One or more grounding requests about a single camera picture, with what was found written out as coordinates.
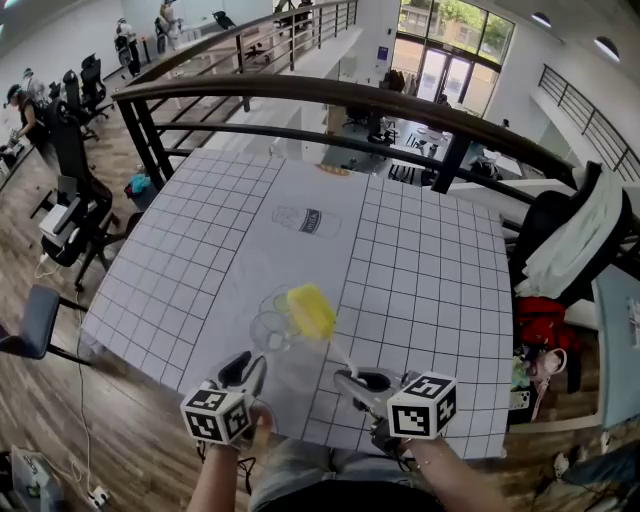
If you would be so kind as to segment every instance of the white cloth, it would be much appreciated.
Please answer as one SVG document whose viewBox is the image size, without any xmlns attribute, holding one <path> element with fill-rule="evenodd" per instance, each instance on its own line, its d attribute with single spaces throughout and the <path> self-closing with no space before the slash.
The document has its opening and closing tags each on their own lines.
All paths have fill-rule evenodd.
<svg viewBox="0 0 640 512">
<path fill-rule="evenodd" d="M 602 247 L 621 211 L 622 182 L 605 169 L 582 208 L 529 257 L 516 294 L 557 299 Z"/>
</svg>

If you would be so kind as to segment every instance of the gray chair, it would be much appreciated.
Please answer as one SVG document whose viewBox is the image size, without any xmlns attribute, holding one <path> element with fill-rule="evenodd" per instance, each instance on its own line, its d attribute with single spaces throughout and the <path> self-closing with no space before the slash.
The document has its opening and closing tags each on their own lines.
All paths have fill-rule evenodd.
<svg viewBox="0 0 640 512">
<path fill-rule="evenodd" d="M 91 366 L 89 362 L 51 344 L 53 327 L 60 305 L 87 312 L 87 308 L 60 297 L 55 290 L 46 286 L 34 285 L 29 292 L 29 298 L 24 308 L 22 322 L 20 322 L 20 333 L 17 336 L 9 336 L 3 332 L 3 337 L 0 339 L 0 352 L 27 359 L 42 359 L 47 352 L 51 352 L 78 364 Z"/>
</svg>

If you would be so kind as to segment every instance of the ceiling light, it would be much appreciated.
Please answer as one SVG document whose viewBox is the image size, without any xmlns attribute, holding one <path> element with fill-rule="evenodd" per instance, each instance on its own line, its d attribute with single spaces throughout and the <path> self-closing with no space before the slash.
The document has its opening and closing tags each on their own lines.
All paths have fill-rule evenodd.
<svg viewBox="0 0 640 512">
<path fill-rule="evenodd" d="M 607 55 L 607 57 L 615 60 L 616 62 L 620 62 L 620 54 L 618 53 L 618 49 L 616 48 L 616 45 L 613 44 L 613 41 L 611 41 L 611 39 L 609 39 L 608 37 L 599 36 L 596 37 L 593 42 L 596 43 L 596 46 L 600 48 Z"/>
<path fill-rule="evenodd" d="M 551 21 L 549 21 L 549 18 L 547 18 L 547 16 L 541 12 L 534 12 L 531 17 L 536 20 L 538 23 L 540 23 L 540 25 L 544 25 L 547 28 L 551 28 Z"/>
</svg>

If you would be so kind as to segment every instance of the grid pattern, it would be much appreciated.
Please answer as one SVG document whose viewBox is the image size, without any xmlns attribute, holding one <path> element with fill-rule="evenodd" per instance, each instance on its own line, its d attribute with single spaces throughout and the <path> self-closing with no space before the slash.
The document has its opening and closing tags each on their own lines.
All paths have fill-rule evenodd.
<svg viewBox="0 0 640 512">
<path fill-rule="evenodd" d="M 498 457 L 511 387 L 511 288 L 500 218 L 486 208 L 370 177 L 333 343 L 357 366 L 458 379 L 445 439 L 465 458 Z M 338 393 L 329 349 L 303 438 L 379 453 Z"/>
<path fill-rule="evenodd" d="M 283 163 L 194 151 L 118 254 L 83 335 L 178 389 L 220 284 Z"/>
</svg>

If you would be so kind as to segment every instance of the trash bin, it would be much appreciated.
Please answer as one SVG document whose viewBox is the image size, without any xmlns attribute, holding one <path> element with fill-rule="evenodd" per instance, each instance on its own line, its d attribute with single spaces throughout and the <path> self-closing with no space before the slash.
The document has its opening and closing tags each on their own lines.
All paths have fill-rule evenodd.
<svg viewBox="0 0 640 512">
<path fill-rule="evenodd" d="M 141 212 L 149 208 L 158 195 L 158 190 L 153 183 L 151 183 L 149 176 L 147 176 L 144 170 L 138 172 L 131 178 L 124 192 Z"/>
</svg>

